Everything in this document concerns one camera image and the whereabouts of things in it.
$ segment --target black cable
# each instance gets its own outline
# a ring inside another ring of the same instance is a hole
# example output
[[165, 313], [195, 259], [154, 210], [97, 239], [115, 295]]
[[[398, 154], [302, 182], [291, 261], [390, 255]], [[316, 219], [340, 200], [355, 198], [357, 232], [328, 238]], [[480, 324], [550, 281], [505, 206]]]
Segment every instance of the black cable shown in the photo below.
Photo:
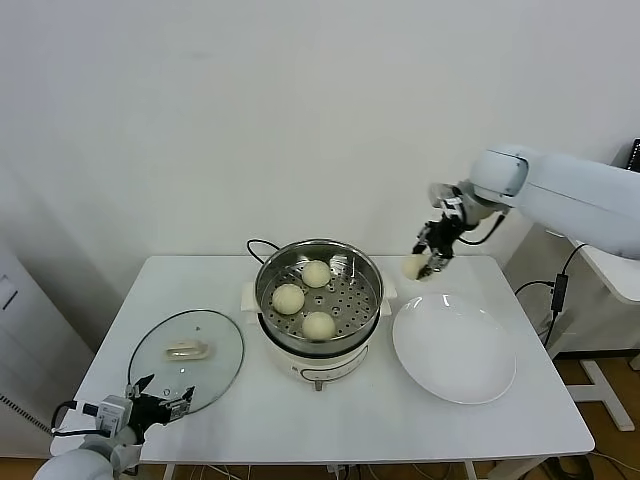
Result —
[[108, 433], [103, 432], [102, 430], [71, 430], [70, 432], [57, 431], [58, 415], [60, 414], [60, 410], [62, 410], [65, 407], [70, 410], [75, 410], [77, 406], [78, 406], [78, 402], [76, 402], [75, 400], [67, 400], [66, 402], [62, 402], [60, 405], [58, 405], [56, 409], [53, 411], [53, 415], [51, 416], [51, 434], [54, 437], [73, 437], [75, 435], [89, 435], [89, 434], [101, 435], [103, 437], [109, 436]]
[[571, 260], [573, 259], [573, 256], [578, 253], [578, 250], [580, 250], [582, 247], [586, 247], [587, 244], [583, 243], [581, 245], [578, 245], [576, 248], [573, 249], [573, 252], [571, 252], [571, 255], [569, 255], [569, 258], [567, 258], [567, 261], [564, 262], [564, 267], [562, 267], [562, 275], [564, 275], [565, 273], [567, 273], [567, 267], [569, 266], [569, 263], [571, 263]]
[[514, 295], [518, 295], [522, 290], [531, 285], [546, 285], [547, 287], [553, 288], [553, 282], [547, 280], [532, 280], [530, 282], [525, 283], [524, 285], [520, 285], [518, 289], [515, 291]]
[[484, 242], [486, 242], [487, 240], [489, 240], [489, 237], [491, 237], [491, 235], [493, 235], [493, 232], [495, 232], [498, 227], [500, 226], [500, 224], [502, 222], [504, 222], [504, 219], [506, 218], [506, 214], [501, 213], [500, 216], [496, 219], [496, 223], [493, 224], [493, 227], [491, 227], [491, 230], [489, 230], [489, 233], [487, 233], [484, 238], [477, 240], [477, 241], [472, 241], [472, 240], [465, 240], [464, 238], [458, 238], [458, 240], [460, 240], [462, 243], [464, 243], [465, 245], [480, 245]]
[[593, 469], [585, 455], [571, 456], [569, 458], [575, 462], [578, 467], [578, 473], [566, 472], [562, 468], [562, 465], [560, 465], [560, 459], [558, 457], [551, 457], [545, 460], [543, 464], [545, 473], [549, 477], [558, 480], [594, 480]]
[[75, 435], [100, 435], [101, 437], [109, 438], [107, 432], [102, 430], [71, 430], [70, 432], [52, 432], [54, 437], [73, 437]]
[[60, 413], [60, 410], [65, 407], [71, 410], [75, 410], [77, 406], [78, 402], [76, 402], [75, 400], [67, 400], [66, 402], [62, 402], [60, 405], [58, 405], [53, 411], [53, 415], [51, 416], [51, 431], [58, 428], [58, 414]]
[[271, 242], [269, 242], [267, 240], [262, 240], [261, 238], [252, 238], [252, 239], [247, 240], [247, 250], [249, 251], [249, 253], [251, 254], [251, 256], [253, 258], [258, 260], [263, 265], [264, 265], [264, 260], [262, 260], [258, 255], [255, 254], [255, 252], [253, 250], [251, 250], [251, 244], [252, 243], [264, 243], [265, 245], [269, 245], [270, 247], [273, 247], [276, 250], [280, 250], [280, 247], [278, 247], [275, 243], [271, 243]]
[[547, 343], [549, 343], [549, 339], [551, 338], [551, 331], [553, 330], [553, 326], [556, 324], [557, 318], [558, 318], [558, 312], [553, 312], [553, 316], [551, 318], [551, 325], [549, 325], [549, 330], [547, 330], [547, 336], [544, 338], [544, 342], [542, 342], [542, 345], [544, 345], [545, 347], [547, 346]]

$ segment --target white plate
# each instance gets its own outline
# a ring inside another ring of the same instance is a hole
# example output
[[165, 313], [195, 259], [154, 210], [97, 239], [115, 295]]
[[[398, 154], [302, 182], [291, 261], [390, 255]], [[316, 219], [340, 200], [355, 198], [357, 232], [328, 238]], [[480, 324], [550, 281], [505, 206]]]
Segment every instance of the white plate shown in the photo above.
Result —
[[393, 344], [409, 375], [451, 402], [491, 402], [516, 375], [507, 332], [487, 312], [455, 295], [423, 295], [402, 307], [393, 324]]

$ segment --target cooker handle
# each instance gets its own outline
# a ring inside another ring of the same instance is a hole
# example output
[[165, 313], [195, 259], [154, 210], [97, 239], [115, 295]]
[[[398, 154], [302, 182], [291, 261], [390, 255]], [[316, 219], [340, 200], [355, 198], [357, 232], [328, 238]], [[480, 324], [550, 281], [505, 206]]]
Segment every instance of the cooker handle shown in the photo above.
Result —
[[398, 292], [389, 275], [384, 272], [380, 272], [380, 275], [382, 276], [383, 287], [382, 303], [380, 304], [380, 317], [390, 317], [393, 312], [391, 311], [389, 299], [397, 298]]
[[241, 312], [260, 313], [260, 306], [256, 301], [255, 283], [247, 282], [242, 285], [242, 299], [240, 301]]
[[262, 240], [261, 238], [250, 238], [249, 240], [247, 240], [247, 250], [249, 251], [249, 253], [253, 258], [258, 260], [263, 265], [264, 265], [264, 260], [262, 260], [258, 255], [256, 255], [255, 252], [251, 249], [252, 243], [264, 243], [265, 245], [269, 245], [270, 247], [273, 247], [276, 250], [280, 250], [279, 246], [277, 246], [275, 243], [269, 242], [268, 240]]

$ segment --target stainless steel pot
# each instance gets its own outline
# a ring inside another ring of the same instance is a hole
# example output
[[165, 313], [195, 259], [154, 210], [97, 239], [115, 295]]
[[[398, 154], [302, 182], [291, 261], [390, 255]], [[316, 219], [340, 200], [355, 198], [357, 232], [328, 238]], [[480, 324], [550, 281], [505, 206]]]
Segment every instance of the stainless steel pot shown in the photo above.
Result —
[[[322, 260], [331, 268], [331, 281], [321, 288], [302, 282], [302, 269], [311, 260]], [[294, 315], [273, 309], [273, 291], [282, 284], [302, 288], [305, 302]], [[313, 239], [292, 243], [278, 250], [262, 266], [255, 282], [260, 325], [276, 345], [306, 358], [332, 358], [362, 345], [373, 333], [383, 299], [382, 276], [364, 253], [335, 240]], [[324, 312], [336, 322], [330, 340], [309, 340], [302, 322], [312, 312]]]

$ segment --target white table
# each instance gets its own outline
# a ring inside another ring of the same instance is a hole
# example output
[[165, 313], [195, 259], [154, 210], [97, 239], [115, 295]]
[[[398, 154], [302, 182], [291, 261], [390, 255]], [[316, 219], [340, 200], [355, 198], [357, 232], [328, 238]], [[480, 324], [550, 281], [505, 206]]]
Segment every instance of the white table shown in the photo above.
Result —
[[[571, 243], [576, 247], [582, 242], [571, 240]], [[614, 297], [630, 305], [640, 304], [640, 261], [616, 257], [590, 246], [582, 247], [580, 254]], [[594, 296], [588, 309], [597, 314], [602, 310], [600, 308], [601, 300], [598, 296]], [[565, 323], [561, 329], [555, 332], [548, 348], [551, 358], [560, 353], [572, 337], [585, 330], [586, 326], [580, 320], [580, 316], [575, 316], [572, 322]], [[631, 417], [598, 364], [593, 360], [582, 360], [580, 363], [592, 385], [568, 386], [574, 401], [603, 402], [618, 430], [627, 432], [635, 430]], [[633, 359], [631, 367], [634, 370], [640, 370], [640, 355]]]
[[[267, 357], [258, 325], [240, 312], [244, 282], [259, 265], [251, 257], [152, 257], [145, 263], [80, 386], [77, 399], [122, 393], [129, 357], [165, 318], [210, 308], [236, 320], [246, 342], [244, 364], [213, 405], [147, 432], [142, 461], [166, 464], [353, 464], [509, 459], [490, 478], [515, 479], [549, 456], [593, 449], [594, 441], [529, 320], [490, 257], [458, 257], [428, 283], [401, 276], [402, 257], [374, 257], [392, 279], [392, 308], [421, 293], [464, 295], [511, 334], [518, 373], [498, 400], [475, 406], [441, 400], [403, 370], [391, 343], [391, 318], [374, 333], [363, 364], [322, 392], [281, 373]], [[89, 428], [75, 412], [63, 426]], [[81, 438], [56, 438], [51, 452]]]

